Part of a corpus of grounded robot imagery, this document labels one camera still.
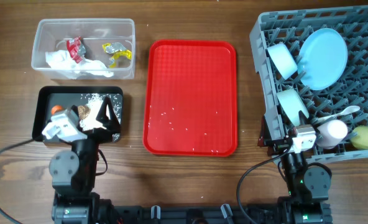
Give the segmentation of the green bowl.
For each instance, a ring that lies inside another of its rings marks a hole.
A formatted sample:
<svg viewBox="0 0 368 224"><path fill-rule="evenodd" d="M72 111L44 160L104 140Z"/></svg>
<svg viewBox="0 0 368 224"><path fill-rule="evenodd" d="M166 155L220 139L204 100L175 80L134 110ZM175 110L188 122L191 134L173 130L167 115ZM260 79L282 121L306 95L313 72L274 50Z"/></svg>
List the green bowl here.
<svg viewBox="0 0 368 224"><path fill-rule="evenodd" d="M278 101L287 115L288 119L292 122L294 126L300 125L299 112L302 111L303 114L309 118L309 113L304 105L302 99L300 98L297 91L294 89L284 90L277 93Z"/></svg>

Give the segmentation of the white rice pile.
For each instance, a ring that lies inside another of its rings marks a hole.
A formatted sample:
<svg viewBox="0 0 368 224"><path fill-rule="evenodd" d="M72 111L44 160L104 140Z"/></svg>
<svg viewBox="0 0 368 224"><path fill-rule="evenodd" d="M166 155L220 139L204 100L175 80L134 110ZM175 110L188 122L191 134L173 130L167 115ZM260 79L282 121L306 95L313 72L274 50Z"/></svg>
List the white rice pile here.
<svg viewBox="0 0 368 224"><path fill-rule="evenodd" d="M90 108L90 114L83 120L80 120L80 126L84 131L91 130L93 128L101 128L103 125L96 121L96 116L101 107L101 104L105 97L111 99L113 110L119 122L121 122L122 114L122 95L120 94L99 94L89 93L82 96L82 100L85 100L85 105Z"/></svg>

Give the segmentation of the pink plastic cup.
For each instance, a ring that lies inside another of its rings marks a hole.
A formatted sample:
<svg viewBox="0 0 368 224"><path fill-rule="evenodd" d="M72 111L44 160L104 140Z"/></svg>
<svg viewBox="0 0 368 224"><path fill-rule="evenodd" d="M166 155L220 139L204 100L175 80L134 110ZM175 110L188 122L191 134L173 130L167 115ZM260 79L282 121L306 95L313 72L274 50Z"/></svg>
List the pink plastic cup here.
<svg viewBox="0 0 368 224"><path fill-rule="evenodd" d="M317 127L321 137L316 140L316 145L324 149L332 149L337 146L348 133L347 125L338 119L328 121Z"/></svg>

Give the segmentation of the orange carrot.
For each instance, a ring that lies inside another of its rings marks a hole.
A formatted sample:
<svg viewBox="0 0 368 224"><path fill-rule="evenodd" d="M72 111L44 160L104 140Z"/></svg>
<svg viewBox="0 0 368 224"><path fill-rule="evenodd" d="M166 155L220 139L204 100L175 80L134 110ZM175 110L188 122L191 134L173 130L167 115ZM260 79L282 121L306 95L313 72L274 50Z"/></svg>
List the orange carrot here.
<svg viewBox="0 0 368 224"><path fill-rule="evenodd" d="M51 114L54 115L55 113L60 112L60 111L63 111L63 110L64 110L64 107L63 106L61 106L61 105L55 105L51 109Z"/></svg>

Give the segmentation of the white plastic spoon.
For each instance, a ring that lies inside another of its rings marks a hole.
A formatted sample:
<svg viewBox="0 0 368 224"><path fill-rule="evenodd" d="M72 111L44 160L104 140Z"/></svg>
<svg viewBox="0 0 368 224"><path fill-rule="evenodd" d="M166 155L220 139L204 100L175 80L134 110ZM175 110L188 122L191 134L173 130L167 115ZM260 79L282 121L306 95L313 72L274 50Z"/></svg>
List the white plastic spoon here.
<svg viewBox="0 0 368 224"><path fill-rule="evenodd" d="M324 122L324 121L326 121L330 118L337 118L338 116L345 116L345 115L348 115L348 114L355 113L355 112L359 111L360 109L361 109L360 106L348 106L347 108L343 109L339 113L335 113L335 114L332 114L332 115L329 115L329 116L324 116L324 117L318 118L316 120L316 124L322 123L322 122Z"/></svg>

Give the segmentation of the large light blue plate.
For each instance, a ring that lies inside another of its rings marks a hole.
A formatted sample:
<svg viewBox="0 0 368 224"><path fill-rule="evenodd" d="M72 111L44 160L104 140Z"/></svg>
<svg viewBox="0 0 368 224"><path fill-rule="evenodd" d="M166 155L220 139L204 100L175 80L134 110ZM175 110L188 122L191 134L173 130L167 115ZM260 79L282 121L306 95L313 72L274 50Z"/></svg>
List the large light blue plate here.
<svg viewBox="0 0 368 224"><path fill-rule="evenodd" d="M303 85L324 90L338 81L347 64L348 49L342 36L330 28L312 33L300 49L298 73Z"/></svg>

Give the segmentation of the yellow plastic cup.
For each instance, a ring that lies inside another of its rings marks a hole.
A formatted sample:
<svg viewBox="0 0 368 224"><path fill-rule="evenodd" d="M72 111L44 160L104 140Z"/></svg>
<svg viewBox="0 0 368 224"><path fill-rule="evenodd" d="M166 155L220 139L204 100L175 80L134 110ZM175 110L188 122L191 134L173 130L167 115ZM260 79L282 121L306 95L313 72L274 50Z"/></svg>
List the yellow plastic cup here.
<svg viewBox="0 0 368 224"><path fill-rule="evenodd" d="M350 139L357 149L368 149L368 126L358 126L353 130L356 135Z"/></svg>

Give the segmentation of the small light blue bowl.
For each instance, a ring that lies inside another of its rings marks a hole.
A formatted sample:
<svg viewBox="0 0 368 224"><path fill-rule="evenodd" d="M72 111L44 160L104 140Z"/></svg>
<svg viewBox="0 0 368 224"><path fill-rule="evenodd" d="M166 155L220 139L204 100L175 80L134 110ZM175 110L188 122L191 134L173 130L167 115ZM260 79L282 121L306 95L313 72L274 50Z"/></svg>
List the small light blue bowl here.
<svg viewBox="0 0 368 224"><path fill-rule="evenodd" d="M297 71L297 64L284 43L267 47L267 52L284 80Z"/></svg>

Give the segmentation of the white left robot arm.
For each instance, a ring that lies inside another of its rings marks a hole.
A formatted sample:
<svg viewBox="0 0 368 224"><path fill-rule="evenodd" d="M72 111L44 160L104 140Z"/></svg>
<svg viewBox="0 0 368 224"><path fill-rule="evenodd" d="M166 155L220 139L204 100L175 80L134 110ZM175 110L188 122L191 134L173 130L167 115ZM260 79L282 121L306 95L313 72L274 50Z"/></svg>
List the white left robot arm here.
<svg viewBox="0 0 368 224"><path fill-rule="evenodd" d="M121 125L113 111L111 99L105 97L96 116L99 128L82 131L78 107L73 105L56 112L42 134L47 139L55 136L71 146L60 151L50 161L49 171L55 196L52 207L54 223L123 223L110 199L101 199L93 192L99 158L104 154L99 145L113 141L121 132Z"/></svg>

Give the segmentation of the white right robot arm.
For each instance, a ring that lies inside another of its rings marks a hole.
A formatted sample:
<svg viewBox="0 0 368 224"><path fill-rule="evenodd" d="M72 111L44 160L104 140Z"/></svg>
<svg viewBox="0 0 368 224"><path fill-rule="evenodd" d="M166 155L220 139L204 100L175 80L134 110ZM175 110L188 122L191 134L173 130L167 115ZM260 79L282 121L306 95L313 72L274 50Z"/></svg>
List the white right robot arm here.
<svg viewBox="0 0 368 224"><path fill-rule="evenodd" d="M332 172L326 165L306 161L304 151L315 147L316 131L302 111L300 125L286 132L281 140L271 140L266 119L258 145L267 146L270 156L288 149L278 162L278 171L286 182L289 196L279 197L276 204L248 205L249 215L257 223L321 223L333 222L328 199Z"/></svg>

